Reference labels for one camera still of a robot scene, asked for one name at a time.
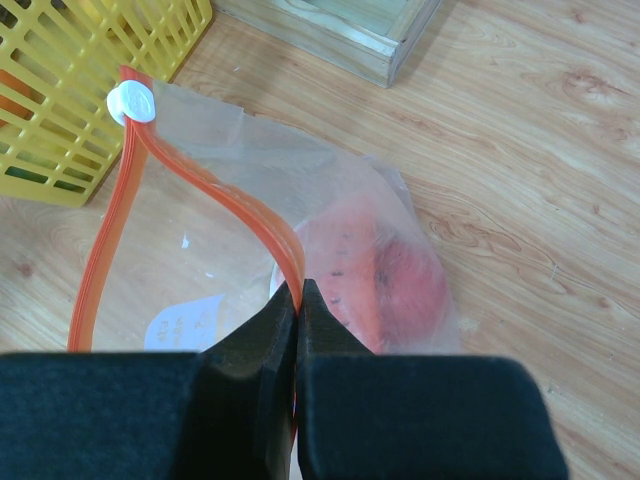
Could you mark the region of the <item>red apple toy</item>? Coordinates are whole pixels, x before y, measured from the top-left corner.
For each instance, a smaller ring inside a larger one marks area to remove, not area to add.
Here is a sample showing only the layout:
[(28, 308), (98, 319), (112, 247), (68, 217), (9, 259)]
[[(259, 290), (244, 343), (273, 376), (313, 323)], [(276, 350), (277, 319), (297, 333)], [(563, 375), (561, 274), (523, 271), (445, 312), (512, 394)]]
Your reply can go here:
[(433, 248), (396, 237), (376, 252), (379, 353), (422, 353), (439, 336), (449, 287)]

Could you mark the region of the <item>watermelon slice toy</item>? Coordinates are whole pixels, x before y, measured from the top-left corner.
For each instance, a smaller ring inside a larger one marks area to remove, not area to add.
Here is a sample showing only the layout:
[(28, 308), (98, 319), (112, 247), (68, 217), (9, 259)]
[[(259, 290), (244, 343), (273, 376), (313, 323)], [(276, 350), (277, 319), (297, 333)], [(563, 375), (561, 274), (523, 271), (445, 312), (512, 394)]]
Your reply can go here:
[(364, 196), (335, 202), (295, 227), (305, 276), (316, 282), (331, 314), (369, 350), (382, 354), (376, 230), (373, 204)]

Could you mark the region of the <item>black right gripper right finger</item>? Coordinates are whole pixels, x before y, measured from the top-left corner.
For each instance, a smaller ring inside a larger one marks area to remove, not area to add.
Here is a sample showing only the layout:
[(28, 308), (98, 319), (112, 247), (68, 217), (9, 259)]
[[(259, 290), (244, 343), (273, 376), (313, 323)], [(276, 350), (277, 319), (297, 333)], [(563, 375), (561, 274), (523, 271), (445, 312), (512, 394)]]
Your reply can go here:
[(541, 392), (520, 363), (375, 355), (307, 281), (299, 316), (298, 462), (306, 479), (564, 479)]

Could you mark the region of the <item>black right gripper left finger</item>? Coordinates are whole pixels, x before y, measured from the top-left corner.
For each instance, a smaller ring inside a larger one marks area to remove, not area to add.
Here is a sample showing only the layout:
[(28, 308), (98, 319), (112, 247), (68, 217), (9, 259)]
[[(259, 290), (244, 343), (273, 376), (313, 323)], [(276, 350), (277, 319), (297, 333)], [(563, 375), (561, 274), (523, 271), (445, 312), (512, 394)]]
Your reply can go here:
[(296, 314), (281, 286), (195, 352), (1, 358), (5, 479), (285, 479)]

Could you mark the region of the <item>clear orange zip bag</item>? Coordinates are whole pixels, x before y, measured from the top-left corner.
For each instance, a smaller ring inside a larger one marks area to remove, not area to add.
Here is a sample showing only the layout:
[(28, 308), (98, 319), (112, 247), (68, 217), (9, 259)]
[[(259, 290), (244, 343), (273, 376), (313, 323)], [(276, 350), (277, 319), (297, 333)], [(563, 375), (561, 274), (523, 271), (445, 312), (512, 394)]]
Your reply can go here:
[[(400, 237), (436, 254), (397, 169), (130, 67), (120, 77), (107, 106), (124, 148), (69, 351), (202, 351), (281, 286), (300, 301), (308, 278), (295, 227), (352, 197), (373, 204), (377, 250)], [(458, 349), (449, 288), (432, 347), (397, 354)]]

